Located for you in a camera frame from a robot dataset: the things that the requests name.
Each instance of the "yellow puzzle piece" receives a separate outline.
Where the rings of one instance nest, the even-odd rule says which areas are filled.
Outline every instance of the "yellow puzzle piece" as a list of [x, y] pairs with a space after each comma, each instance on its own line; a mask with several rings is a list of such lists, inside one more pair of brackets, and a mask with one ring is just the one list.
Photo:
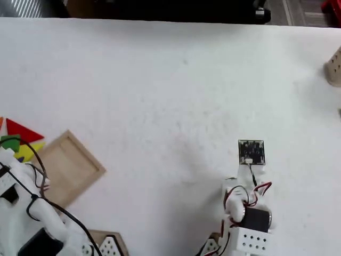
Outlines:
[[[30, 145], [34, 148], [36, 152], [38, 152], [38, 150], [40, 150], [45, 145], [45, 143], [44, 142], [31, 143]], [[15, 153], [14, 157], [17, 159], [20, 157], [24, 157], [23, 162], [27, 162], [27, 161], [30, 161], [33, 155], [34, 153], [27, 145], [20, 145], [19, 152]]]

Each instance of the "wooden block with holes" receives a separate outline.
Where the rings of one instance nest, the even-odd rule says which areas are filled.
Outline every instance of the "wooden block with holes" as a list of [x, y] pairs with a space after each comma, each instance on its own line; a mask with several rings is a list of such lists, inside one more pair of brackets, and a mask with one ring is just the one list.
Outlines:
[[91, 236], [94, 238], [95, 242], [101, 246], [106, 237], [113, 237], [115, 240], [115, 244], [118, 247], [118, 252], [112, 255], [116, 256], [129, 256], [128, 249], [119, 233], [116, 232], [108, 232], [108, 231], [99, 231], [99, 230], [89, 230]]
[[[68, 206], [105, 172], [70, 131], [41, 150], [39, 156], [51, 181], [51, 188], [45, 195], [61, 207]], [[39, 167], [37, 159], [33, 163]]]
[[341, 47], [324, 65], [327, 81], [336, 87], [341, 87]]

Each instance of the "perforated white bracket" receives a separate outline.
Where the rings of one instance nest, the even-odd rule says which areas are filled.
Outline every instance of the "perforated white bracket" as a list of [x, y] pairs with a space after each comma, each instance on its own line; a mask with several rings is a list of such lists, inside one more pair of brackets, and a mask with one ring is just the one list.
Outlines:
[[82, 246], [83, 256], [91, 256], [92, 255], [92, 247], [89, 244], [84, 244]]
[[214, 239], [209, 239], [204, 245], [204, 248], [202, 249], [202, 252], [200, 256], [203, 256], [209, 252], [215, 251], [218, 249], [218, 244], [214, 241]]
[[272, 235], [247, 228], [232, 228], [230, 251], [240, 251], [252, 255], [271, 256], [273, 253]]
[[100, 251], [103, 256], [122, 256], [118, 250], [117, 244], [113, 237], [107, 236], [101, 247]]

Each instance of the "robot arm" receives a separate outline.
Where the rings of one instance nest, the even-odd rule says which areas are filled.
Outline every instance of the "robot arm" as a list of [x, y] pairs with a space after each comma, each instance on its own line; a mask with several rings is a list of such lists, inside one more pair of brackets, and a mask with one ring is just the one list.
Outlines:
[[239, 159], [237, 178], [223, 181], [224, 214], [219, 237], [209, 239], [200, 256], [274, 255], [270, 233], [274, 221], [264, 196], [272, 183], [261, 182], [263, 141], [239, 141]]
[[38, 255], [51, 248], [46, 255], [84, 255], [82, 248], [89, 244], [84, 231], [63, 222], [40, 198], [42, 175], [13, 154], [0, 148], [0, 255]]

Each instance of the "red object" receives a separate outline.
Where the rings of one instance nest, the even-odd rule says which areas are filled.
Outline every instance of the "red object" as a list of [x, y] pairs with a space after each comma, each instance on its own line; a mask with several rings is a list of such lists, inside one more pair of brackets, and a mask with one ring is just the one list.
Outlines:
[[337, 18], [339, 27], [341, 27], [341, 0], [326, 0], [321, 5], [321, 9], [324, 13], [334, 13]]
[[20, 137], [26, 141], [26, 142], [34, 142], [36, 140], [41, 140], [44, 137], [41, 136], [40, 134], [20, 125], [17, 124], [16, 122], [10, 120], [10, 119], [6, 119], [7, 122], [7, 133], [8, 135], [15, 135], [15, 134], [19, 134]]

